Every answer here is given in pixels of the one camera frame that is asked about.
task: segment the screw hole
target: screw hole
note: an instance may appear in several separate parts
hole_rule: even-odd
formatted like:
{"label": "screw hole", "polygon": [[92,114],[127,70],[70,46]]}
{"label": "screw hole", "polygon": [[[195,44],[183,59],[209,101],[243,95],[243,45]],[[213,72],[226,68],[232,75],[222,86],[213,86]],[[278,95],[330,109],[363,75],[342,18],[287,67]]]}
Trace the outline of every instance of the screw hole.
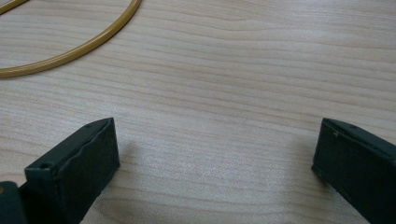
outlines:
{"label": "screw hole", "polygon": [[52,163],[50,163],[50,162],[44,162],[44,163],[42,163],[41,165],[40,165],[40,169],[48,169],[48,168],[50,168],[51,167],[51,165],[52,165]]}

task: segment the wooden table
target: wooden table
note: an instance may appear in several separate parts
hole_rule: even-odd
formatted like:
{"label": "wooden table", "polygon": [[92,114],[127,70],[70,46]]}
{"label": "wooden table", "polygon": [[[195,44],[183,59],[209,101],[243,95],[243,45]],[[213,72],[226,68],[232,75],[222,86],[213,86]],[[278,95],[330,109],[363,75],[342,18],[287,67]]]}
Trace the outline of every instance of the wooden table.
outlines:
{"label": "wooden table", "polygon": [[[32,0],[0,66],[104,30],[127,0]],[[310,170],[322,118],[396,144],[396,2],[143,0],[94,52],[0,80],[0,176],[114,117],[121,168],[82,223],[368,223]]]}

